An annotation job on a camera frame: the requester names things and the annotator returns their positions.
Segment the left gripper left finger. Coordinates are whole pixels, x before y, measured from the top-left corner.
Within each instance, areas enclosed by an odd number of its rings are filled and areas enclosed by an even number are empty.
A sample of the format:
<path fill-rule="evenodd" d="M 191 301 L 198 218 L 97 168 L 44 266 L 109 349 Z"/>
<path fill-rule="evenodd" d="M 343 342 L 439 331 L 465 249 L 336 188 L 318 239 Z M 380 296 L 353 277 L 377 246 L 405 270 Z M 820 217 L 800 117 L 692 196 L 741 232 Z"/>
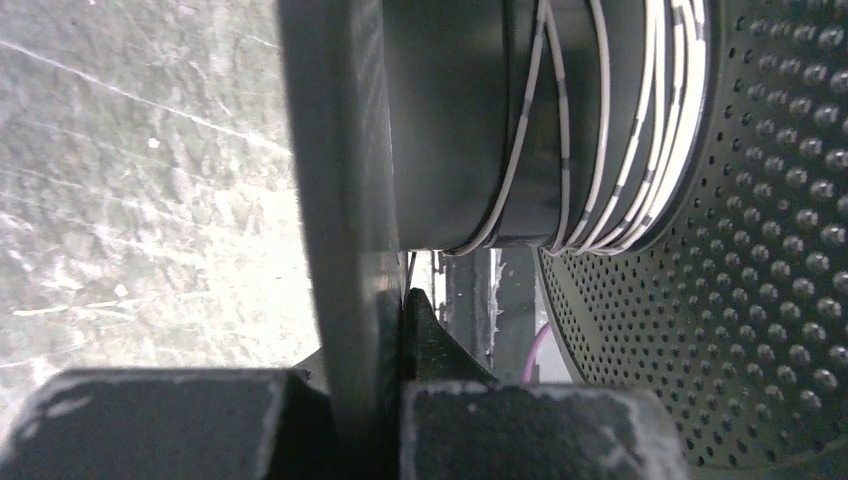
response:
<path fill-rule="evenodd" d="M 334 479 L 327 396 L 289 369 L 77 369 L 25 402 L 5 479 Z"/>

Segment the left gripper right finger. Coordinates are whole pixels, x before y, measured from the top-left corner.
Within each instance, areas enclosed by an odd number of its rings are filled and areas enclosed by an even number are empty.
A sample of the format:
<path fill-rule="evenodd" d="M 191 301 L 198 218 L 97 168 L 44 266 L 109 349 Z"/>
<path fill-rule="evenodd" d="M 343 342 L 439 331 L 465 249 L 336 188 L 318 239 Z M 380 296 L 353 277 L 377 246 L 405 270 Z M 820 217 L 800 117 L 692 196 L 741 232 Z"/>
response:
<path fill-rule="evenodd" d="M 644 390 L 500 383 L 424 291 L 401 321 L 403 479 L 687 479 L 673 422 Z"/>

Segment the black cable spool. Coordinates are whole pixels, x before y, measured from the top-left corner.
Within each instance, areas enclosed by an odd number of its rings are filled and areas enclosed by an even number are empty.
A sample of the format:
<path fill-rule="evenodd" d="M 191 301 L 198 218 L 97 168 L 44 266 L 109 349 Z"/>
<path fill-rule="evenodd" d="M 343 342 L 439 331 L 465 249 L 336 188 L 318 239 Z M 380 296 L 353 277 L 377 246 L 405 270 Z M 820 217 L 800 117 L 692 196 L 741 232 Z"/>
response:
<path fill-rule="evenodd" d="M 843 1 L 282 1 L 344 479 L 398 479 L 406 255 L 534 253 L 568 384 L 687 479 L 847 475 Z"/>

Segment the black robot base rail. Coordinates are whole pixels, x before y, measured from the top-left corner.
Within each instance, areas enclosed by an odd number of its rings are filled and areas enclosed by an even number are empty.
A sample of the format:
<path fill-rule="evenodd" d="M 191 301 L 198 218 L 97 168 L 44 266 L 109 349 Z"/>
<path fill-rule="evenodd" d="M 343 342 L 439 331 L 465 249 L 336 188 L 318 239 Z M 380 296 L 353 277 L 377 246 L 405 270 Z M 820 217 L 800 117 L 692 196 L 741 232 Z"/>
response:
<path fill-rule="evenodd" d="M 536 335 L 536 271 L 529 249 L 434 255 L 434 294 L 442 325 L 507 382 L 518 382 Z"/>

